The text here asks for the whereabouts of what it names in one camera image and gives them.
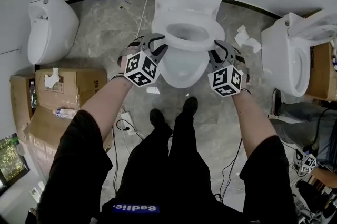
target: urinal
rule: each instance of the urinal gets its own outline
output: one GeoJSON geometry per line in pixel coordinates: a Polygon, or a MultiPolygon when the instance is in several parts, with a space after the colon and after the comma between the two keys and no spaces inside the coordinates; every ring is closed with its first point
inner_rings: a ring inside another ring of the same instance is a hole
{"type": "Polygon", "coordinates": [[[165,35],[155,47],[169,46],[159,63],[164,79],[173,87],[195,84],[209,63],[214,40],[225,40],[215,20],[222,0],[155,0],[152,33],[165,35]]]}
{"type": "Polygon", "coordinates": [[[74,43],[79,20],[64,0],[32,0],[28,6],[31,33],[28,59],[48,64],[65,57],[74,43]]]}
{"type": "Polygon", "coordinates": [[[293,13],[261,33],[265,77],[295,97],[305,94],[310,79],[310,46],[337,36],[337,9],[325,9],[304,19],[293,13]]]}

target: plastic water bottle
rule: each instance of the plastic water bottle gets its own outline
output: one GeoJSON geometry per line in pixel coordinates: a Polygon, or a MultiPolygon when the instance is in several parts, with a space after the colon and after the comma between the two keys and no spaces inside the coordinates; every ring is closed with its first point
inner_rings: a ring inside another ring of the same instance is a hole
{"type": "Polygon", "coordinates": [[[34,81],[31,81],[31,85],[29,87],[29,95],[31,96],[31,107],[35,109],[36,108],[36,90],[34,86],[34,81]]]}
{"type": "Polygon", "coordinates": [[[67,119],[73,119],[74,116],[76,115],[76,111],[73,110],[73,109],[62,109],[62,108],[59,108],[57,110],[54,110],[53,114],[56,115],[57,117],[67,118],[67,119]]]}

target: shoe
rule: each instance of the shoe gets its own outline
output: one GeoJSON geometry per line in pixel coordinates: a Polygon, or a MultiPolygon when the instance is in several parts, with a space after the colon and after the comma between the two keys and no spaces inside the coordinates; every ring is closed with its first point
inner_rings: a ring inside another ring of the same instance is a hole
{"type": "Polygon", "coordinates": [[[198,110],[198,99],[195,97],[188,98],[184,103],[183,112],[192,114],[192,116],[194,116],[197,110],[198,110]]]}
{"type": "Polygon", "coordinates": [[[280,115],[280,108],[282,104],[281,98],[282,98],[281,92],[278,89],[274,90],[273,107],[272,107],[271,114],[274,114],[276,116],[280,115]]]}
{"type": "Polygon", "coordinates": [[[150,112],[150,122],[153,125],[153,127],[158,127],[160,125],[163,125],[165,123],[165,118],[162,112],[158,109],[152,109],[150,112]]]}

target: person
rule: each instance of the person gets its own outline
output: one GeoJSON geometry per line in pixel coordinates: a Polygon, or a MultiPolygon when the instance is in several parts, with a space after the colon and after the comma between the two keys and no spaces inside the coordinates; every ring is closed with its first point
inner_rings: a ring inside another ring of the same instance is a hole
{"type": "MultiPolygon", "coordinates": [[[[125,62],[123,57],[122,72],[125,62]]],[[[197,152],[193,116],[198,101],[194,97],[183,105],[173,131],[159,110],[150,112],[154,130],[131,152],[116,197],[100,212],[102,184],[112,169],[102,141],[131,87],[128,79],[118,75],[77,112],[60,139],[38,204],[38,223],[102,224],[130,219],[297,223],[284,147],[247,90],[232,97],[248,156],[240,174],[246,192],[242,213],[218,202],[211,192],[210,170],[197,152]]],[[[242,88],[246,88],[244,78],[242,88]]]]}
{"type": "Polygon", "coordinates": [[[295,144],[301,150],[311,150],[319,163],[312,175],[326,186],[337,188],[337,111],[313,103],[286,104],[277,89],[273,94],[273,113],[299,120],[287,123],[270,119],[277,135],[288,144],[295,144]]]}

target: gray marble floor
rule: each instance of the gray marble floor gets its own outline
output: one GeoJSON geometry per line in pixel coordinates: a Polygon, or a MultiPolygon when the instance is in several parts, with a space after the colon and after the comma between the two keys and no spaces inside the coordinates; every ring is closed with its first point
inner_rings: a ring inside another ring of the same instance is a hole
{"type": "MultiPolygon", "coordinates": [[[[141,19],[145,0],[87,0],[72,4],[80,18],[80,28],[74,46],[68,56],[49,67],[90,67],[104,68],[108,77],[119,72],[117,58],[121,49],[127,46],[135,37],[141,19]]],[[[154,16],[154,0],[148,0],[141,35],[150,32],[151,21],[154,16]]],[[[274,19],[255,11],[222,3],[217,21],[226,32],[226,40],[237,45],[234,36],[241,25],[245,25],[248,34],[261,41],[261,31],[271,26],[274,19]]],[[[272,106],[272,92],[274,88],[265,80],[262,72],[261,52],[253,53],[251,47],[243,46],[241,52],[251,71],[251,92],[266,115],[272,106]]],[[[123,107],[132,115],[136,129],[144,136],[148,135],[153,127],[148,114],[152,108],[159,108],[165,115],[168,123],[173,127],[174,119],[182,110],[182,105],[188,96],[196,96],[200,107],[195,115],[194,127],[197,147],[200,155],[210,168],[213,193],[219,193],[223,180],[222,169],[234,158],[240,142],[240,127],[234,104],[231,98],[221,98],[210,90],[207,75],[192,87],[177,89],[168,85],[160,77],[155,85],[158,94],[148,93],[145,88],[133,87],[128,94],[123,107]]],[[[119,161],[118,185],[123,169],[128,159],[128,152],[140,142],[137,136],[123,132],[116,133],[116,143],[119,161]]],[[[293,151],[286,148],[289,157],[293,151]]],[[[109,156],[115,164],[114,149],[109,156]]],[[[225,203],[237,210],[242,210],[244,200],[244,182],[239,178],[247,157],[243,147],[235,163],[231,184],[225,195],[225,203]]],[[[224,171],[225,184],[230,169],[224,171]]],[[[102,202],[114,196],[112,180],[114,168],[109,173],[103,186],[102,202]]],[[[186,188],[193,178],[183,178],[186,188]]]]}

